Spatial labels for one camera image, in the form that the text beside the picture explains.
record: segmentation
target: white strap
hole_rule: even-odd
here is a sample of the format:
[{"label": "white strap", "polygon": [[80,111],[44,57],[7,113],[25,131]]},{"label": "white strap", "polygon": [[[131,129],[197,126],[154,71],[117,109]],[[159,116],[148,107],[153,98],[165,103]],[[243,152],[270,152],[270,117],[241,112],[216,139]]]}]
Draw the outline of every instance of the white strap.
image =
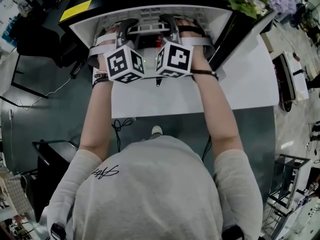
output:
[{"label": "white strap", "polygon": [[97,38],[95,45],[97,46],[97,45],[101,44],[102,42],[108,41],[108,40],[116,40],[116,38],[117,38],[117,32],[105,34],[105,35],[99,36]]},{"label": "white strap", "polygon": [[92,55],[97,55],[97,54],[104,54],[106,52],[112,52],[116,49],[116,45],[113,44],[105,44],[105,45],[99,45],[96,47],[92,47],[89,50],[89,57]]},{"label": "white strap", "polygon": [[184,46],[213,46],[209,37],[182,37],[181,42]]}]

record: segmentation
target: white cube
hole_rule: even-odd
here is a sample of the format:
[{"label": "white cube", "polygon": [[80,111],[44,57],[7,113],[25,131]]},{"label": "white cube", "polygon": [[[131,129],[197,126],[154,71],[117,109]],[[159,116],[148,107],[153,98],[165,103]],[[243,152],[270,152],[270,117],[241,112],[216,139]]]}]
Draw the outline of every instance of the white cube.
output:
[{"label": "white cube", "polygon": [[112,53],[103,54],[109,80],[128,84],[145,75],[144,59],[124,45]]},{"label": "white cube", "polygon": [[170,78],[182,78],[190,74],[194,47],[167,42],[158,53],[156,73]]}]

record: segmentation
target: white desk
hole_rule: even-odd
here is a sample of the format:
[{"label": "white desk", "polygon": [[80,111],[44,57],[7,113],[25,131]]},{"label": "white desk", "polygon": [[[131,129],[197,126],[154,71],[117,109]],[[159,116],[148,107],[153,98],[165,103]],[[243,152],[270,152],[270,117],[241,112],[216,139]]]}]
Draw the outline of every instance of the white desk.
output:
[{"label": "white desk", "polygon": [[[249,46],[251,49],[247,52],[248,45],[240,45],[222,66],[226,77],[220,81],[220,85],[233,110],[279,103],[276,74],[261,36],[251,38]],[[203,107],[199,90],[191,77],[164,78],[160,87],[156,86],[155,79],[138,80],[130,84],[115,82],[113,85],[112,118],[201,112]]]}]

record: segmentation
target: gray t-shirt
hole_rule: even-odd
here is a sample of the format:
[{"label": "gray t-shirt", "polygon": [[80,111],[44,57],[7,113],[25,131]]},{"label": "gray t-shirt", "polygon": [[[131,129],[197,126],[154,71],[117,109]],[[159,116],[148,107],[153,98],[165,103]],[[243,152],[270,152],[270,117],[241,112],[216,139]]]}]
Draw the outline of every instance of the gray t-shirt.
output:
[{"label": "gray t-shirt", "polygon": [[218,240],[238,225],[246,239],[258,239],[263,204],[246,154],[223,152],[214,171],[213,180],[170,136],[130,144],[104,162],[79,150],[51,198],[48,229],[60,223],[68,239]]}]

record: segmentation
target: black wristband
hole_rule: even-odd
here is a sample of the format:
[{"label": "black wristband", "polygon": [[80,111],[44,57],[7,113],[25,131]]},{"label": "black wristband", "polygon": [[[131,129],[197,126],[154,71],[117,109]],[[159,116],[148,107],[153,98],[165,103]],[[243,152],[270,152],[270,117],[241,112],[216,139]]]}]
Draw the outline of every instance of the black wristband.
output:
[{"label": "black wristband", "polygon": [[92,89],[95,87],[95,85],[97,83],[102,83],[102,82],[109,82],[109,78],[107,76],[102,76],[102,77],[99,77],[98,79],[96,79],[94,82],[93,82],[93,85],[92,85]]},{"label": "black wristband", "polygon": [[201,74],[201,75],[211,75],[211,76],[215,77],[215,79],[217,79],[219,81],[219,77],[218,77],[217,73],[214,72],[214,71],[191,69],[190,73],[192,73],[192,74]]}]

